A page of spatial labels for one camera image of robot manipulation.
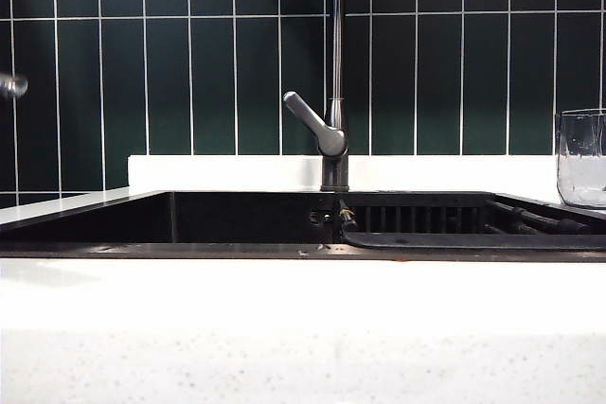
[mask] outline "faucet handle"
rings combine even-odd
[[[284,104],[312,131],[323,155],[337,157],[346,152],[348,141],[345,133],[328,126],[296,92],[287,92],[284,95]]]

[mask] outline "glass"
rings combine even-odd
[[[606,109],[556,114],[558,192],[576,207],[606,208]]]

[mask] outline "chrome faucet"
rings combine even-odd
[[[333,0],[332,98],[322,120],[295,92],[284,95],[284,104],[315,134],[322,153],[321,191],[349,191],[348,124],[343,98],[343,25],[345,0]]]
[[[27,92],[27,79],[0,73],[0,95],[6,99],[20,98]]]

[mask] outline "kitchen sink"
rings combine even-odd
[[[243,252],[249,245],[246,251],[260,252],[259,245],[282,245],[305,255],[310,248],[296,245],[316,245],[358,253],[601,255],[606,215],[486,192],[157,192],[0,226],[2,251],[40,244],[57,251],[88,244],[126,252],[153,245]]]

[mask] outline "faucet base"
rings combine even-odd
[[[326,185],[322,185],[320,186],[320,191],[328,191],[331,193],[348,193],[349,192],[349,186],[326,186]]]
[[[348,161],[347,153],[339,158],[325,156],[322,159],[322,186],[320,186],[320,191],[349,191]]]

